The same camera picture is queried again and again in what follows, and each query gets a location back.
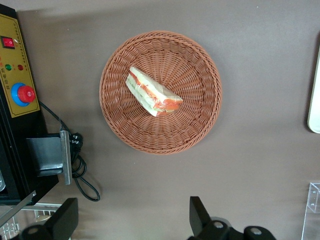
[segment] red switch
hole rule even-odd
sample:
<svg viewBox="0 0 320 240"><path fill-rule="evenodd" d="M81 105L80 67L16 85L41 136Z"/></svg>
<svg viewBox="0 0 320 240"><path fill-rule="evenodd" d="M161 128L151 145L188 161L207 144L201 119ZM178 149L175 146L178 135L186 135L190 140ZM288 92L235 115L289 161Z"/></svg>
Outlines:
<svg viewBox="0 0 320 240"><path fill-rule="evenodd" d="M14 40L11 37L1 36L2 46L6 49L15 49Z"/></svg>
<svg viewBox="0 0 320 240"><path fill-rule="evenodd" d="M27 85L18 88L18 98L23 103L32 103L36 99L35 90Z"/></svg>

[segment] black power cable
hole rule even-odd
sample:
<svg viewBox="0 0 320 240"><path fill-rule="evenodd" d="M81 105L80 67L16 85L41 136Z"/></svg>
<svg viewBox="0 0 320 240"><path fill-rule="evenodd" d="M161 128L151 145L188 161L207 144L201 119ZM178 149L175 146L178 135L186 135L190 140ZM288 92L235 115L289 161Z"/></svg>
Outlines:
<svg viewBox="0 0 320 240"><path fill-rule="evenodd" d="M100 194L98 190L90 184L87 180L83 178L87 171L87 163L86 161L79 155L81 151L81 147L83 146L83 137L80 133L72 134L68 126L58 117L50 108L48 108L43 102L39 101L39 104L47 110L56 120L60 122L62 127L69 133L69 141L70 141L70 154L71 154L71 165L72 165L72 178L75 181L76 186L82 193L82 195L93 202L98 202L100 200ZM83 188L80 186L79 180L81 180L84 184L86 184L89 188L91 188L95 194L96 198L90 197L85 193Z"/></svg>

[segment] basket rim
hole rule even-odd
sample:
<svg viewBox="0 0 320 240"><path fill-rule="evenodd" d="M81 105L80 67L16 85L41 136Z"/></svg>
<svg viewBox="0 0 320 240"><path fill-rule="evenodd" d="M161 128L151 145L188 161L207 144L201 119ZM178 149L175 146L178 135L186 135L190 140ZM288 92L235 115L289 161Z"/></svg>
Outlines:
<svg viewBox="0 0 320 240"><path fill-rule="evenodd" d="M207 69L210 72L211 76L215 76L216 81L214 83L214 103L213 103L213 111L210 114L210 118L203 127L204 131L200 131L197 133L197 135L191 139L188 143L184 145L179 145L167 149L154 149L154 148L146 148L146 147L141 147L138 144L135 144L132 142L131 139L127 138L124 134L122 134L116 126L113 124L113 120L111 116L106 112L103 111L103 109L106 109L107 107L106 102L103 100L103 93L104 93L104 84L105 84L105 76L108 75L110 72L110 66L115 62L115 56L120 55L123 53L126 49L128 49L130 46L133 46L134 44L137 44L138 42L141 41L147 41L151 39L168 39L170 41L175 41L181 44L183 42L184 45L186 45L189 48L192 48L197 54L199 54L200 58L205 62L205 65ZM127 145L133 147L134 149L137 149L142 152L150 153L150 154L157 154L157 155L167 155L167 154L173 154L173 153L178 153L181 151L184 151L198 142L200 142L208 133L209 131L213 128L215 122L217 121L217 118L220 113L220 108L222 104L222 98L223 98L223 91L222 91L222 84L221 84L221 78L220 74L218 72L218 69L216 67L216 64L214 61L211 59L209 54L206 52L206 50L199 45L197 42L192 40L191 38L182 35L180 33L172 32L172 31L166 31L166 30L155 30L155 31L149 31L149 32L144 32L140 33L136 36L133 36L126 40L123 44L121 44L114 52L113 54L109 57L108 61L106 62L105 67L103 68L102 76L100 79L100 85L99 85L99 102L100 102L100 107L102 109L103 116L105 120L107 121L109 127L111 130L116 134L122 141L124 141Z"/></svg>

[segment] wicker basket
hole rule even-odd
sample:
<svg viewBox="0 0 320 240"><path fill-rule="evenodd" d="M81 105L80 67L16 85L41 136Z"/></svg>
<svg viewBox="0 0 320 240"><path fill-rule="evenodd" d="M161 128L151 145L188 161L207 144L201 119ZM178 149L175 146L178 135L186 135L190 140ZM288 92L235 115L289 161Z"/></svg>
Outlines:
<svg viewBox="0 0 320 240"><path fill-rule="evenodd" d="M183 99L180 110L150 115L125 81L134 66ZM195 41L168 31L137 35L108 60L100 82L100 105L112 131L131 147L150 154L184 151L205 137L222 101L218 70Z"/></svg>

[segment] machine control panel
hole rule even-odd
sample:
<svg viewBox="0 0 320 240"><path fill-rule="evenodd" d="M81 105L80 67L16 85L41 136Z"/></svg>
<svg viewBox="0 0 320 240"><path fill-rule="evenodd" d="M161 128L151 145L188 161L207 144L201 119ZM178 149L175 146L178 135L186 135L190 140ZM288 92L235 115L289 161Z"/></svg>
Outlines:
<svg viewBox="0 0 320 240"><path fill-rule="evenodd" d="M11 117L39 111L18 21L0 14L0 26L0 80Z"/></svg>

